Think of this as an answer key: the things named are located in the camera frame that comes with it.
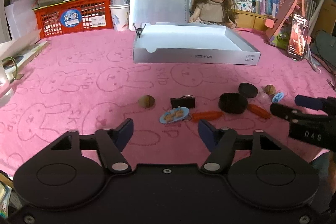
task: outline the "pink blanket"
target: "pink blanket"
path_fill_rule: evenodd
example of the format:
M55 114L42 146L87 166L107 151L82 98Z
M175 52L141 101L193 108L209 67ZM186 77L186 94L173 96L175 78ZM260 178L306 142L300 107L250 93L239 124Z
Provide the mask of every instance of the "pink blanket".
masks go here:
M134 64L134 32L113 30L66 34L49 45L23 70L13 84L15 95L0 109L0 169L11 175L30 157L68 129L92 134L116 127L125 118L134 120L134 135L123 151L134 167L137 163L201 164L209 152L200 140L197 124L161 124L159 117L170 109L170 98L194 95L192 112L218 110L218 98L237 92L241 82L259 89L272 84L283 91L282 103L294 106L297 94L335 96L328 73L315 73L306 61L296 62L257 34L238 31L262 54L257 66L224 64ZM152 95L152 109L139 107L142 95ZM268 98L250 102L269 110ZM263 129L307 161L320 149L288 138L288 123L277 117L265 120L246 111L225 114L214 126L230 127L240 134ZM249 154L240 151L235 160ZM93 151L83 155L97 160Z

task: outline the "basket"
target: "basket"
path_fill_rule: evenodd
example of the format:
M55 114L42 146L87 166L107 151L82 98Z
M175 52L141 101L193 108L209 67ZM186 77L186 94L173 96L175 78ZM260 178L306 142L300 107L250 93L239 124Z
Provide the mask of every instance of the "basket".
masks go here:
M40 38L65 33L113 28L109 5L110 0L71 0L35 10L37 26L42 29ZM60 21L61 15L69 9L79 10L82 16L82 20L74 27L65 27Z

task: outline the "smartphone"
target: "smartphone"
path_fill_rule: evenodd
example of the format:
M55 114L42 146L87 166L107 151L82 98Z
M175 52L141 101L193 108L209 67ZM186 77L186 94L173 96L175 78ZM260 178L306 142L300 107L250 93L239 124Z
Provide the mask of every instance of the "smartphone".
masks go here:
M308 38L308 20L302 15L293 14L292 29L288 43L287 53L291 58L303 60L306 52Z

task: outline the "silver bolt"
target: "silver bolt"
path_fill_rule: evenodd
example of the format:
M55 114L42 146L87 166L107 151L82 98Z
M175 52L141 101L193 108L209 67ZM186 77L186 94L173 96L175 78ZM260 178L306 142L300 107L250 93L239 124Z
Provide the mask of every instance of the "silver bolt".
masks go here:
M26 223L26 224L34 224L35 223L35 218L33 218L32 216L25 216L23 218L23 221Z
M112 165L112 169L115 171L125 171L128 168L128 164L124 162L117 162Z
M215 162L208 162L203 167L205 170L208 170L208 171L217 171L220 169L221 166Z
M299 220L300 224L308 224L310 222L310 217L309 216L302 216Z

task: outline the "doll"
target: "doll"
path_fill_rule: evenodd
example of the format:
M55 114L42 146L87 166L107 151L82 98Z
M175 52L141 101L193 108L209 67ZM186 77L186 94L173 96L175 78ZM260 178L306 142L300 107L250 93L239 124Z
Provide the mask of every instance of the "doll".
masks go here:
M236 26L234 3L234 0L193 0L193 15L189 22L224 25L233 29Z

